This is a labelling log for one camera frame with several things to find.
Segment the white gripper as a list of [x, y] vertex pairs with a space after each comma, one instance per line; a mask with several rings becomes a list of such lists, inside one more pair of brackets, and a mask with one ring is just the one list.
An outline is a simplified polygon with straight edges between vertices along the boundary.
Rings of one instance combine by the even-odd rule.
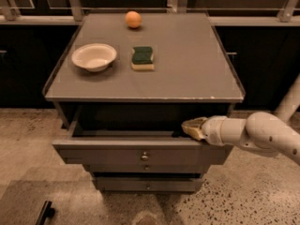
[[221, 127], [226, 116], [198, 117], [182, 123], [183, 131], [191, 138], [205, 139], [211, 145], [223, 146]]

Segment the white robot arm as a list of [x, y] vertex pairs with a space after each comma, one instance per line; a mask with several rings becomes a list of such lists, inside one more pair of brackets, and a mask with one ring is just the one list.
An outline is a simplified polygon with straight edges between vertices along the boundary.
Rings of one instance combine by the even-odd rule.
[[266, 157], [280, 153], [300, 165], [300, 134], [271, 113], [255, 112], [248, 118], [199, 117], [181, 127], [197, 141], [233, 145]]

